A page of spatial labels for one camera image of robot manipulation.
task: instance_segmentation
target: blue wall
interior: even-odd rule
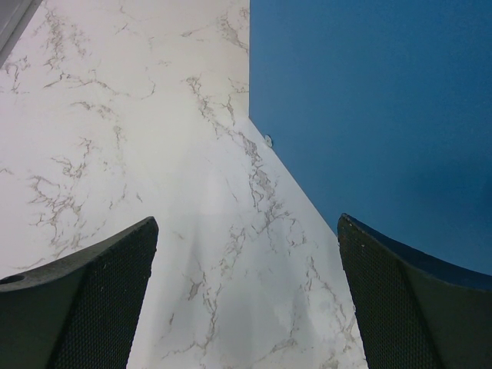
[[[251,0],[250,116],[346,212],[492,274],[492,1]]]

